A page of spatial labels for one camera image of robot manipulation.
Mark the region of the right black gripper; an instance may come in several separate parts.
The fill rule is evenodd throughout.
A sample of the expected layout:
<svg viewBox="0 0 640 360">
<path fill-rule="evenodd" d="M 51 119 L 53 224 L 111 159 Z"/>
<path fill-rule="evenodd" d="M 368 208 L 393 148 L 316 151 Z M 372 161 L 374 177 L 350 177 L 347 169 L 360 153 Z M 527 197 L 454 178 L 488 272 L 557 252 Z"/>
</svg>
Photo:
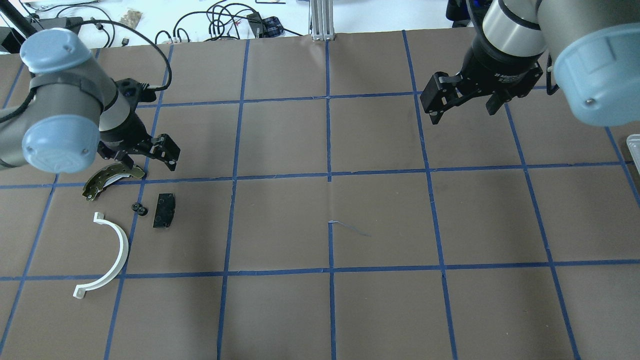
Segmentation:
<svg viewBox="0 0 640 360">
<path fill-rule="evenodd" d="M 445 112 L 478 97 L 489 97 L 486 110 L 494 116 L 513 98 L 523 98 L 543 74 L 540 54 L 516 56 L 494 47 L 487 39 L 474 38 L 458 73 L 437 71 L 420 94 L 423 111 L 432 125 Z"/>
</svg>

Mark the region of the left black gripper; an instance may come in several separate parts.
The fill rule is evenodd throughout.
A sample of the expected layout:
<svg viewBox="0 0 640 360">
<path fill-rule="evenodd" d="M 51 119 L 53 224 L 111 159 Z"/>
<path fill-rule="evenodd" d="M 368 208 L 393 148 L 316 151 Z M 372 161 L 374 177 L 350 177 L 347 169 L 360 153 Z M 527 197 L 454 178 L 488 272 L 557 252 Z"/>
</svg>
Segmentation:
<svg viewBox="0 0 640 360">
<path fill-rule="evenodd" d="M 99 120 L 98 154 L 114 159 L 127 171 L 135 166 L 131 155 L 140 155 L 163 162 L 169 171 L 178 166 L 180 147 L 166 133 L 153 137 L 137 114 L 137 106 L 157 100 L 146 83 L 126 78 L 114 82 L 112 100 Z"/>
</svg>

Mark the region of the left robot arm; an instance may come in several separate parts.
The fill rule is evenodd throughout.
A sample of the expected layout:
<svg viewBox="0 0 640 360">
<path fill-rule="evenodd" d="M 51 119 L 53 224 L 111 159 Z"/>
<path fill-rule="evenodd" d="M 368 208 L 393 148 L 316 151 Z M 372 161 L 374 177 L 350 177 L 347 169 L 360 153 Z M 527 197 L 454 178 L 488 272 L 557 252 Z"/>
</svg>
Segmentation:
<svg viewBox="0 0 640 360">
<path fill-rule="evenodd" d="M 128 169 L 131 155 L 177 167 L 180 148 L 168 134 L 152 137 L 137 115 L 167 85 L 113 80 L 75 32 L 41 30 L 19 52 L 30 72 L 23 102 L 1 110 L 2 170 L 25 165 L 46 173 L 80 173 L 96 155 Z"/>
</svg>

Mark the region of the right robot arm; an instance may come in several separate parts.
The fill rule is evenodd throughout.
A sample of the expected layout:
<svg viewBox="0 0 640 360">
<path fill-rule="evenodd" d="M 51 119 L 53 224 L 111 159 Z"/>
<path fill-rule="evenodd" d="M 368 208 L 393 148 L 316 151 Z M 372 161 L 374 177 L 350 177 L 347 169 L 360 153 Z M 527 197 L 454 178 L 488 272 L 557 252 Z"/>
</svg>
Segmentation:
<svg viewBox="0 0 640 360">
<path fill-rule="evenodd" d="M 469 21 L 476 35 L 461 70 L 437 71 L 420 94 L 434 125 L 478 97 L 494 115 L 542 76 L 547 94 L 563 91 L 587 125 L 639 120 L 637 0 L 451 0 L 446 16 Z"/>
</svg>

